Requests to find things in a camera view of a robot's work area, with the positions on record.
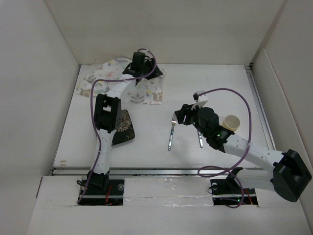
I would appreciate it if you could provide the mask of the floral animal print cloth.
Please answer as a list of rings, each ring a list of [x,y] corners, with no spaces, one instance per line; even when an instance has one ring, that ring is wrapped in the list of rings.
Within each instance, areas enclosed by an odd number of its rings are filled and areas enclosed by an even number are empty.
[[[117,57],[102,64],[98,69],[81,75],[78,78],[75,88],[75,94],[89,98],[92,84],[97,79],[118,80],[122,76],[122,72],[131,62],[130,59],[123,56]],[[161,76],[150,80],[142,79],[138,85],[122,97],[123,103],[132,104],[162,104],[162,82],[166,75],[166,70],[160,69]]]

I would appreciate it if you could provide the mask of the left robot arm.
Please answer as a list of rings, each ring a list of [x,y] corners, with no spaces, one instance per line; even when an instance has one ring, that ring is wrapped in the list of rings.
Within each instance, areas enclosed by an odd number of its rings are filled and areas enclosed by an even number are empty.
[[[121,99],[135,88],[142,79],[150,80],[161,75],[155,56],[147,49],[141,48],[133,53],[133,59],[123,70],[121,78],[115,80],[112,89],[93,97],[95,85],[110,80],[97,79],[91,86],[90,114],[92,127],[97,137],[98,148],[94,162],[87,174],[87,183],[93,190],[104,194],[109,189],[109,171],[107,157],[111,150],[112,140],[122,123]]]

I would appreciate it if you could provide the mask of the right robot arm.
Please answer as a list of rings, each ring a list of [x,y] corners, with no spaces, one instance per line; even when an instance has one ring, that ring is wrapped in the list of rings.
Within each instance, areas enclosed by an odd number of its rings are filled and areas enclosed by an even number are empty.
[[[214,195],[241,192],[242,188],[261,188],[276,192],[289,202],[297,202],[312,175],[300,155],[294,150],[270,150],[247,140],[219,124],[213,109],[194,108],[184,104],[174,112],[178,124],[193,125],[215,150],[243,157],[265,171],[254,174],[251,170],[236,167],[220,183],[212,187]]]

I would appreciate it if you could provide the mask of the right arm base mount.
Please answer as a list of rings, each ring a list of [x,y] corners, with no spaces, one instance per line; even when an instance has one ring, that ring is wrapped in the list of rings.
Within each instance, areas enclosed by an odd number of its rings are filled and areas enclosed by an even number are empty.
[[[255,189],[241,189],[238,181],[230,174],[223,178],[211,178],[210,182],[207,192],[212,195],[214,206],[235,207],[241,200],[242,205],[258,205]]]

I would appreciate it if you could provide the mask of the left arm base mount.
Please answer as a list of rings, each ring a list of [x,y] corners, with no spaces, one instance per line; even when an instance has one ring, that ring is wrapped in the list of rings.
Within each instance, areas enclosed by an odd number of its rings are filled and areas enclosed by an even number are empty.
[[[77,204],[81,206],[123,206],[125,180],[110,179],[109,172],[100,175],[92,173],[88,185],[88,177],[77,180],[80,192]]]

